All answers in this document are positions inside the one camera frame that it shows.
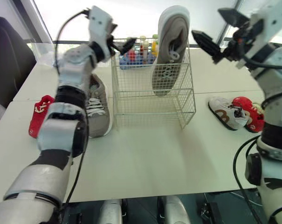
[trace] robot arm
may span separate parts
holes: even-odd
[[[282,0],[272,0],[251,19],[234,9],[219,9],[219,13],[239,28],[223,52],[203,32],[192,33],[214,63],[222,58],[239,61],[237,67],[248,67],[264,91],[265,126],[257,140],[258,153],[247,158],[245,174],[260,192],[269,223],[282,224],[282,48],[268,43],[282,28]]]
[[[73,157],[88,143],[86,103],[89,79],[100,61],[115,54],[111,32],[116,27],[109,14],[94,6],[89,10],[89,45],[64,54],[55,102],[41,126],[37,160],[22,170],[0,203],[0,224],[58,223],[59,210],[69,181]],[[128,51],[130,40],[121,53]]]

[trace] bottle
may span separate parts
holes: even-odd
[[[143,60],[143,51],[144,51],[144,41],[146,40],[146,37],[145,36],[140,36],[140,56],[141,56],[141,59]]]
[[[148,47],[149,47],[148,41],[144,41],[144,45],[143,45],[143,63],[144,64],[147,63]]]
[[[151,49],[151,52],[152,54],[156,57],[157,56],[157,51],[156,51],[156,43],[158,42],[157,39],[158,39],[158,35],[157,34],[154,34],[152,36],[153,38],[153,41],[152,41],[152,49]]]

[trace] cable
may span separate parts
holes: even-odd
[[[85,14],[88,16],[88,13],[89,13],[89,10],[83,10],[83,11],[80,11],[79,13],[71,16],[68,20],[66,20],[66,22],[63,23],[63,25],[61,26],[59,32],[58,32],[58,36],[57,36],[57,40],[56,40],[56,45],[55,45],[55,65],[56,65],[56,69],[57,69],[57,72],[58,72],[58,75],[60,75],[60,72],[59,72],[59,66],[58,66],[58,44],[59,44],[59,39],[60,39],[60,36],[61,36],[61,33],[63,31],[63,29],[65,28],[65,26],[71,21],[73,20],[74,18],[76,18],[77,16],[81,15],[81,14]]]
[[[260,67],[260,68],[267,68],[267,69],[281,69],[282,70],[282,66],[280,65],[272,65],[272,64],[264,64],[264,63],[260,63],[260,62],[256,62],[248,57],[246,57],[245,55],[245,51],[244,51],[244,42],[245,42],[245,38],[243,39],[239,39],[238,41],[238,51],[239,51],[239,54],[240,56],[248,63],[248,64],[251,64],[251,65],[254,65],[256,67]],[[279,98],[279,97],[282,97],[282,92],[281,93],[278,93],[276,95],[273,95],[269,98],[267,98],[266,100],[263,101],[262,103],[262,109],[265,109],[265,107],[273,100]]]
[[[244,42],[245,42],[245,39],[239,39],[238,50],[239,50],[240,56],[243,58],[244,61],[246,61],[246,63],[254,65],[256,67],[260,67],[260,68],[281,69],[282,70],[282,65],[264,64],[264,63],[256,62],[256,61],[246,57],[245,51],[244,51]]]
[[[237,162],[237,158],[238,158],[238,156],[239,156],[239,153],[242,151],[242,149],[243,149],[247,144],[249,144],[250,142],[256,140],[257,138],[259,138],[259,135],[258,135],[258,136],[255,136],[255,137],[253,137],[253,138],[251,138],[250,140],[247,140],[245,143],[243,143],[243,144],[239,147],[239,149],[237,150],[237,152],[236,152],[236,154],[235,154],[234,160],[233,160],[233,174],[234,174],[235,180],[236,180],[236,182],[237,182],[237,184],[238,184],[238,186],[239,186],[239,188],[240,188],[240,191],[241,191],[242,194],[243,194],[244,200],[246,201],[246,203],[247,203],[247,205],[248,205],[248,208],[251,210],[251,212],[252,212],[252,214],[253,214],[253,216],[254,216],[256,222],[257,222],[258,224],[262,224],[262,222],[261,222],[261,220],[260,220],[258,214],[256,213],[256,211],[255,211],[254,208],[252,207],[252,204],[249,202],[248,196],[247,196],[245,190],[243,189],[243,187],[242,187],[242,185],[241,185],[241,183],[240,183],[240,181],[239,181],[239,179],[238,179],[237,172],[236,172],[236,162]]]
[[[252,147],[257,143],[257,140],[253,141],[253,143],[248,147],[247,152],[245,153],[245,158],[248,157],[249,151],[251,151]]]
[[[241,196],[241,195],[236,194],[236,193],[234,193],[234,192],[230,192],[230,194],[235,195],[236,197],[239,197],[239,198],[244,199],[244,196]],[[257,202],[254,202],[254,201],[252,201],[252,200],[248,200],[248,201],[249,201],[249,202],[251,202],[251,203],[252,203],[252,204],[254,204],[254,205],[257,205],[257,206],[263,207],[263,205],[261,205],[261,204],[259,204],[259,203],[257,203]]]
[[[277,98],[280,98],[282,97],[282,92],[278,93],[278,94],[275,94],[271,97],[268,97],[266,100],[263,101],[263,103],[261,104],[261,107],[262,109],[265,109],[265,107],[271,103],[271,101],[277,99]]]
[[[71,16],[68,20],[66,20],[64,22],[64,24],[61,26],[59,32],[58,32],[58,36],[57,36],[57,40],[56,40],[56,44],[55,44],[55,65],[56,65],[56,69],[57,69],[57,72],[58,72],[58,75],[60,75],[60,72],[59,72],[59,66],[58,66],[58,59],[57,59],[57,54],[58,54],[58,44],[59,44],[59,39],[60,39],[60,36],[61,36],[61,33],[63,31],[63,29],[65,28],[65,26],[74,18],[76,18],[77,16],[81,15],[81,14],[85,14],[85,15],[89,15],[89,9],[87,10],[83,10],[83,11],[80,11],[78,12],[77,14]],[[69,202],[70,202],[70,199],[71,199],[71,196],[76,188],[76,184],[79,180],[79,176],[80,176],[80,172],[81,172],[81,168],[82,168],[82,164],[83,164],[83,160],[84,160],[84,157],[85,157],[85,152],[86,152],[86,149],[83,151],[82,153],[82,156],[81,156],[81,160],[80,160],[80,164],[79,164],[79,167],[78,167],[78,170],[77,170],[77,173],[76,173],[76,178],[75,178],[75,181],[74,181],[74,184],[72,185],[72,188],[69,192],[69,195],[66,199],[66,202],[64,204],[64,206],[60,209],[60,212],[63,213],[62,215],[62,220],[64,219],[64,216],[65,216],[65,208],[67,208],[67,206],[69,205]]]

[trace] shoelace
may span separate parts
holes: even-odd
[[[88,106],[86,107],[88,117],[92,117],[93,114],[97,113],[99,115],[105,114],[104,107],[100,102],[100,99],[90,98]]]
[[[44,112],[44,108],[48,106],[48,104],[46,104],[46,102],[43,102],[41,106],[39,106],[39,108],[37,108],[37,106],[35,107],[34,111],[36,113],[42,113]]]
[[[171,63],[174,63],[180,58],[180,55],[174,51],[174,45],[171,46],[171,49],[169,50],[170,53],[170,63],[165,67],[165,70],[163,71],[163,78],[173,79],[173,67]]]

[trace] window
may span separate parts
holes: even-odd
[[[53,40],[56,40],[61,25],[69,17],[94,4],[109,13],[114,23],[118,24],[113,33],[115,38],[152,37],[158,32],[158,19],[162,11],[172,5],[182,5],[190,12],[191,29],[202,30],[217,41],[225,26],[217,9],[234,7],[236,0],[35,0],[35,3]],[[74,19],[64,29],[61,40],[88,41],[88,20],[84,16]],[[189,40],[195,44],[191,33]]]

